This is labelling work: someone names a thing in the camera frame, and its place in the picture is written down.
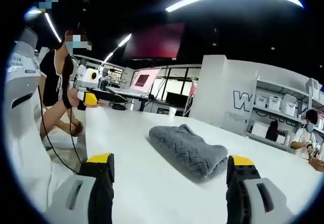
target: gray towel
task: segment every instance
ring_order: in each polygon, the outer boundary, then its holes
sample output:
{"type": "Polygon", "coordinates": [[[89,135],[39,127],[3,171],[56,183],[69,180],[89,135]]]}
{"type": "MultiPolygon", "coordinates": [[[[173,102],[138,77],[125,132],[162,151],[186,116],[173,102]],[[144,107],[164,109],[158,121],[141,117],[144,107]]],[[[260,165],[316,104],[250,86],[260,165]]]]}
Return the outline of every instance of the gray towel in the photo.
{"type": "Polygon", "coordinates": [[[149,131],[151,141],[165,149],[169,157],[200,180],[210,179],[227,167],[227,149],[208,145],[188,125],[156,126],[149,131]]]}

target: workstation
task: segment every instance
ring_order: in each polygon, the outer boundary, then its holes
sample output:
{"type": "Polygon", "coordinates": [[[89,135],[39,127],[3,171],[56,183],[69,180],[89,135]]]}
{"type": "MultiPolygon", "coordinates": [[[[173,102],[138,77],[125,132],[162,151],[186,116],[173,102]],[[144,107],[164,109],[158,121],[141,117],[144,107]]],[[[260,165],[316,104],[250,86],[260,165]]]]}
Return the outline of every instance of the workstation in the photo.
{"type": "MultiPolygon", "coordinates": [[[[282,2],[300,12],[292,1],[282,2]]],[[[209,47],[197,59],[186,47],[192,24],[182,19],[128,28],[96,54],[91,32],[86,46],[74,41],[85,35],[82,22],[56,31],[51,14],[40,11],[61,47],[43,46],[43,27],[24,30],[9,57],[4,112],[15,175],[48,222],[293,223],[319,197],[320,77],[279,62],[230,59],[219,40],[205,37],[209,47]],[[73,63],[68,84],[56,64],[62,51],[73,63]],[[48,106],[42,81],[51,80],[44,68],[51,53],[58,81],[48,106]],[[64,127],[49,123],[56,117],[64,127]],[[301,131],[309,138],[301,140],[301,131]]]]}

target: black ceiling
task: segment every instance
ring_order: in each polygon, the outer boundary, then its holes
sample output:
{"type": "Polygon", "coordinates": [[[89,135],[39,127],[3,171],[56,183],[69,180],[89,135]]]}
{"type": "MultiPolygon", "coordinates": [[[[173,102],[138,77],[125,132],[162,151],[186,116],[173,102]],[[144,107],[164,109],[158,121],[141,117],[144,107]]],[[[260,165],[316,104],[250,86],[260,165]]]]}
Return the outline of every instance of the black ceiling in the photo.
{"type": "MultiPolygon", "coordinates": [[[[92,42],[92,50],[83,54],[96,59],[103,60],[131,32],[184,22],[177,61],[156,64],[198,64],[203,55],[225,54],[229,59],[287,68],[324,83],[322,0],[300,0],[305,9],[283,0],[204,0],[168,14],[165,8],[178,1],[59,0],[48,13],[59,35],[80,23],[92,42]]],[[[57,43],[43,16],[32,25],[39,35],[38,49],[57,43]]],[[[151,63],[123,61],[124,48],[109,62],[133,68],[151,63]]]]}

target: white wall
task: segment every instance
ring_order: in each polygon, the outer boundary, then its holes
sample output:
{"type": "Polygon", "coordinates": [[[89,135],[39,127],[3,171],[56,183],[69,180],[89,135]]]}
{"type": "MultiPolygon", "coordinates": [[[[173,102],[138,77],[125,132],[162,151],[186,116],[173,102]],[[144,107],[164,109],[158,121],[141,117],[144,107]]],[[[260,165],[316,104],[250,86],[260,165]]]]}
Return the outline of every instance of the white wall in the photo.
{"type": "Polygon", "coordinates": [[[248,118],[250,105],[238,105],[239,95],[254,92],[256,73],[261,80],[277,82],[305,91],[309,79],[293,71],[261,63],[227,60],[225,56],[204,56],[190,117],[221,127],[226,112],[248,118]]]}

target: white tabletop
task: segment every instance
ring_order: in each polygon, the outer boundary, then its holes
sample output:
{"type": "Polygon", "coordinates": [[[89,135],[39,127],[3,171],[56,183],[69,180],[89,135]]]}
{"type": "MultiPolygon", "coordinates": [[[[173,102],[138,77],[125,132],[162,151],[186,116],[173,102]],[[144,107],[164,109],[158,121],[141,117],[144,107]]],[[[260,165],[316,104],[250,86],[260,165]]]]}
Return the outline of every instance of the white tabletop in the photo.
{"type": "Polygon", "coordinates": [[[156,125],[183,123],[229,155],[250,158],[298,214],[311,200],[322,176],[306,160],[192,118],[110,108],[86,110],[87,154],[115,156],[113,223],[226,223],[226,171],[195,184],[170,165],[147,141],[156,125]]]}

